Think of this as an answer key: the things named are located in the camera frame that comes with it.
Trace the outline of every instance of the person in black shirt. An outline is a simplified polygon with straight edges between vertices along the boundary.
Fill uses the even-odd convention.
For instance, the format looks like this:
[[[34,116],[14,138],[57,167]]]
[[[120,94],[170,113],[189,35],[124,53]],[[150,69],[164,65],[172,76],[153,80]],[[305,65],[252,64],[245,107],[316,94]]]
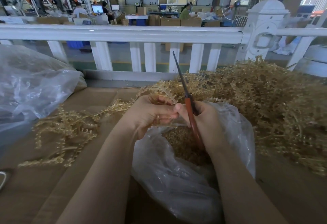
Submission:
[[[106,6],[107,6],[107,2],[106,1],[102,1],[102,9],[103,9],[103,12],[108,16],[108,21],[110,23],[110,21],[111,20],[114,20],[115,17],[113,16],[113,14],[109,13],[109,11],[107,10]]]

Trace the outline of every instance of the gray floor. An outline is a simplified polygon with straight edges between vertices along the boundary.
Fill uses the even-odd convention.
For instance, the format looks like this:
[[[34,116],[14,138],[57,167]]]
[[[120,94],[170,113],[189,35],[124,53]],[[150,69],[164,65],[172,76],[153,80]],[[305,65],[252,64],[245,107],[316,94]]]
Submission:
[[[45,41],[24,41],[24,45],[40,53],[52,56],[50,48]],[[117,44],[108,43],[110,56],[113,62],[131,62],[129,43]],[[69,61],[81,61],[81,62],[94,62],[92,53],[81,53],[77,49],[71,49],[66,43],[63,43],[63,47],[66,51]],[[211,44],[204,45],[202,64],[206,65],[209,58]],[[238,45],[235,48],[232,45],[224,44],[219,58],[219,65],[230,65],[235,61]],[[180,63],[189,64],[191,57],[192,47],[184,46],[184,50],[180,52]],[[165,45],[156,43],[156,57],[157,63],[169,63],[169,51],[165,50]],[[282,60],[288,61],[290,56],[279,55],[273,52],[268,52],[266,60]],[[141,45],[141,63],[144,63],[144,46]]]

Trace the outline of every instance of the orange scissor handle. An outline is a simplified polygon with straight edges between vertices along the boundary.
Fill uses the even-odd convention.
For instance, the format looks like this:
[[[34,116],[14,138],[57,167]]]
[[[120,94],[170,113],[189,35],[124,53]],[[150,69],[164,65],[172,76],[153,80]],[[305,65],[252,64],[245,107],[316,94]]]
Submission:
[[[185,105],[188,113],[188,118],[190,120],[190,125],[193,131],[193,135],[195,137],[195,141],[199,147],[200,150],[205,150],[204,144],[201,139],[201,135],[197,126],[197,123],[195,122],[194,115],[193,115],[193,110],[192,110],[192,105],[191,105],[191,99],[190,98],[185,98]]]

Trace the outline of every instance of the forearm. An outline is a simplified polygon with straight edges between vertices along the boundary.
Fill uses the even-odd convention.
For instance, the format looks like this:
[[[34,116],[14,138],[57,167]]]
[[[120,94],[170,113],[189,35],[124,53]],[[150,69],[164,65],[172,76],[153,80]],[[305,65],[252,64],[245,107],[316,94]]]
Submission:
[[[57,224],[124,223],[135,134],[117,123]]]
[[[287,223],[228,144],[212,156],[226,223]]]

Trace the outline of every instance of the clear plastic bag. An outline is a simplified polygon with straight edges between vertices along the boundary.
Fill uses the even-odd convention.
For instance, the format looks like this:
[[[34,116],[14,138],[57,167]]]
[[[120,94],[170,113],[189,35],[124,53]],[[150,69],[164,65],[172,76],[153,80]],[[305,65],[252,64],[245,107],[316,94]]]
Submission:
[[[0,132],[49,115],[74,91],[83,74],[24,46],[0,45]]]
[[[251,123],[228,103],[210,103],[218,114],[225,137],[255,177],[254,134]],[[200,167],[176,158],[165,128],[152,127],[134,147],[133,177],[149,195],[177,218],[192,224],[220,223],[222,205],[208,181],[213,167]]]

